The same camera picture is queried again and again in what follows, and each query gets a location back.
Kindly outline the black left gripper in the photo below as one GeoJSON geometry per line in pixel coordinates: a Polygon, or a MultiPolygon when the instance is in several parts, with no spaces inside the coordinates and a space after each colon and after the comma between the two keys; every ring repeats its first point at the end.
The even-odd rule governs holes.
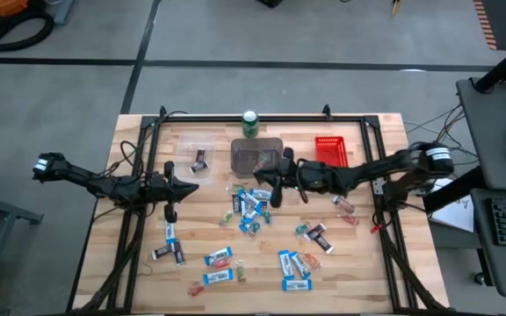
{"type": "Polygon", "coordinates": [[[180,203],[199,188],[196,183],[187,183],[175,177],[173,161],[164,163],[164,173],[152,173],[145,177],[145,201],[157,203],[167,201],[164,206],[164,218],[169,223],[177,222],[175,203],[180,203]]]}

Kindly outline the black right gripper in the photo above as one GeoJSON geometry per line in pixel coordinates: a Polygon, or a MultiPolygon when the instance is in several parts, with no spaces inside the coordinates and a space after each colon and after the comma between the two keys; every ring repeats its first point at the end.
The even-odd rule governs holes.
{"type": "Polygon", "coordinates": [[[255,173],[254,176],[258,183],[267,183],[272,187],[270,203],[273,208],[279,208],[282,204],[282,187],[287,189],[298,189],[297,170],[298,165],[293,160],[294,152],[290,147],[285,147],[282,151],[277,149],[263,150],[262,152],[273,152],[278,157],[278,162],[274,167],[258,169],[255,171],[278,171],[280,175],[255,173]]]}

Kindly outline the grey translucent plastic bin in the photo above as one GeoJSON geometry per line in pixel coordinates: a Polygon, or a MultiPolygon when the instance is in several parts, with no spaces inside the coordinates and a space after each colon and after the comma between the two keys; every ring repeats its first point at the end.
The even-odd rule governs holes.
{"type": "Polygon", "coordinates": [[[280,138],[235,139],[231,142],[231,169],[242,178],[253,177],[258,155],[263,150],[283,150],[280,138]]]}

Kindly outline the clear plastic bin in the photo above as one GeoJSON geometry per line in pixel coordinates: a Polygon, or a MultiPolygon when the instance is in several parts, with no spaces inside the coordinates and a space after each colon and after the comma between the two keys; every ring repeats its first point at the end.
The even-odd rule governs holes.
{"type": "Polygon", "coordinates": [[[175,175],[178,179],[188,183],[208,185],[211,182],[211,175],[213,174],[215,143],[216,136],[213,133],[182,133],[179,136],[177,154],[174,160],[175,175]],[[205,162],[207,162],[209,168],[200,170],[193,175],[190,172],[190,167],[196,161],[199,148],[206,150],[205,162]]]}

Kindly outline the red plastic basket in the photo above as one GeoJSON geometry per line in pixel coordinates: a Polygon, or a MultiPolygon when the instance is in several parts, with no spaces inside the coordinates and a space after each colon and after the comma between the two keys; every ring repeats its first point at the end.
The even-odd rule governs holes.
{"type": "Polygon", "coordinates": [[[315,159],[332,167],[347,168],[348,160],[342,136],[317,136],[315,159]]]}

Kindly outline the green Sprite can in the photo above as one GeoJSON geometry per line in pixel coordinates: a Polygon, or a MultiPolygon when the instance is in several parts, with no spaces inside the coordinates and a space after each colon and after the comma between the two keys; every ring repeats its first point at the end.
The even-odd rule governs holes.
{"type": "Polygon", "coordinates": [[[242,133],[247,138],[255,138],[259,131],[259,117],[253,110],[242,114],[242,133]]]}

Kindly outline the black desk leg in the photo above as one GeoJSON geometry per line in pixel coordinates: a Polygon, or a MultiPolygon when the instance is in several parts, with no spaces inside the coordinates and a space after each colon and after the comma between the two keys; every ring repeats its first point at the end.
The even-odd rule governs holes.
{"type": "Polygon", "coordinates": [[[485,188],[486,184],[481,168],[476,167],[442,188],[425,196],[423,198],[423,205],[426,213],[431,214],[467,196],[472,189],[485,188]]]}

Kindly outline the white paper sheet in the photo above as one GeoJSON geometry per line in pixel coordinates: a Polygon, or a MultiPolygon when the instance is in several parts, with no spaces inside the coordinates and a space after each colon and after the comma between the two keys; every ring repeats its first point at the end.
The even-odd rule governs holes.
{"type": "Polygon", "coordinates": [[[470,195],[459,198],[430,214],[438,224],[474,233],[474,207],[470,195]]]}

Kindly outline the grey desk top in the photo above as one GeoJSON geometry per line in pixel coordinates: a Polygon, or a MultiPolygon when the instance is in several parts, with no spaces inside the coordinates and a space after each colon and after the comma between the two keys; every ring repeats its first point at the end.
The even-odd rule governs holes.
{"type": "Polygon", "coordinates": [[[506,190],[506,83],[483,94],[466,79],[456,89],[486,186],[506,190]]]}
{"type": "Polygon", "coordinates": [[[490,198],[506,198],[504,190],[473,189],[470,193],[474,207],[474,222],[484,257],[482,271],[488,285],[506,297],[506,247],[495,243],[493,227],[488,214],[490,198]]]}

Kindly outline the black diagonal pole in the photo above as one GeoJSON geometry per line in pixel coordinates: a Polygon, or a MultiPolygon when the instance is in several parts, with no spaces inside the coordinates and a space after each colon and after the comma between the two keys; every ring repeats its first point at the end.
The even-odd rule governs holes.
{"type": "Polygon", "coordinates": [[[472,79],[473,87],[480,93],[489,93],[492,88],[506,77],[506,57],[495,65],[482,78],[472,79]]]}

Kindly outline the orange black hazard tape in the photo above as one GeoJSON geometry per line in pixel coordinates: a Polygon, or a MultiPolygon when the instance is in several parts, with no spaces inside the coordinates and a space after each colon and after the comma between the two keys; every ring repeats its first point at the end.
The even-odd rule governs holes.
{"type": "Polygon", "coordinates": [[[480,21],[481,30],[483,32],[483,36],[488,48],[491,50],[496,50],[497,42],[491,24],[488,20],[488,15],[484,3],[482,0],[473,0],[473,7],[476,11],[477,18],[480,21]]]}

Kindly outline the grey metal post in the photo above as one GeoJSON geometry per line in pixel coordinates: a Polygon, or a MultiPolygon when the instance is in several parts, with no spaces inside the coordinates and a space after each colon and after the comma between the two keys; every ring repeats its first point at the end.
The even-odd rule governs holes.
{"type": "Polygon", "coordinates": [[[71,7],[76,0],[59,0],[59,3],[55,5],[54,22],[57,25],[65,25],[71,7]]]}

